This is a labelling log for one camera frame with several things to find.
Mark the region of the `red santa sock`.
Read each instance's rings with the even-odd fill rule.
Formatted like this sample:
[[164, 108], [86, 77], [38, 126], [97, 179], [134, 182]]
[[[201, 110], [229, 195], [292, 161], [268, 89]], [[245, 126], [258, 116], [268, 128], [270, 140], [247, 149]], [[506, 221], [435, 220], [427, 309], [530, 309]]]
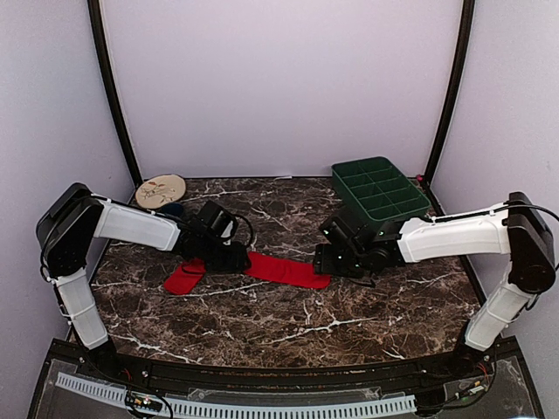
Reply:
[[317, 274], [310, 263], [274, 258], [253, 251], [249, 253], [249, 259], [251, 266], [244, 274], [256, 279], [307, 289], [324, 289], [331, 282], [328, 274]]

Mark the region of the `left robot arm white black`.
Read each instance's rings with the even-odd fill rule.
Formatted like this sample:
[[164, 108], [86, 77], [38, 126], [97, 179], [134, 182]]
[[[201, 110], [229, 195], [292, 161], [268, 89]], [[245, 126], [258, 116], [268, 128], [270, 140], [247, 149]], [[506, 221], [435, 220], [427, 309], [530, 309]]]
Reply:
[[192, 216], [173, 216], [137, 209], [95, 195], [76, 182], [39, 220], [39, 271], [52, 284], [63, 316], [90, 353], [90, 368], [105, 381], [123, 373], [122, 359], [107, 346], [107, 329], [100, 318], [86, 274], [86, 257], [95, 238], [148, 246], [197, 258], [208, 272], [240, 273], [251, 267], [247, 244], [235, 240], [240, 215], [208, 201]]

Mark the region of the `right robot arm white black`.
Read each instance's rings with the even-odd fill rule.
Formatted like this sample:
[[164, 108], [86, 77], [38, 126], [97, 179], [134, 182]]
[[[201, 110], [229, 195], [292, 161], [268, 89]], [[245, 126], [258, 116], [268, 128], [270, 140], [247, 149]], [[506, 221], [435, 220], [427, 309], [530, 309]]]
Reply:
[[361, 279], [440, 258], [501, 258], [501, 278], [485, 290], [483, 305], [464, 326], [461, 347], [445, 361], [446, 372], [463, 379], [479, 365], [479, 353], [554, 285], [558, 263], [549, 217], [558, 215], [522, 192], [484, 209], [391, 218], [377, 226], [343, 208], [321, 225], [327, 241], [316, 246], [313, 267], [317, 274]]

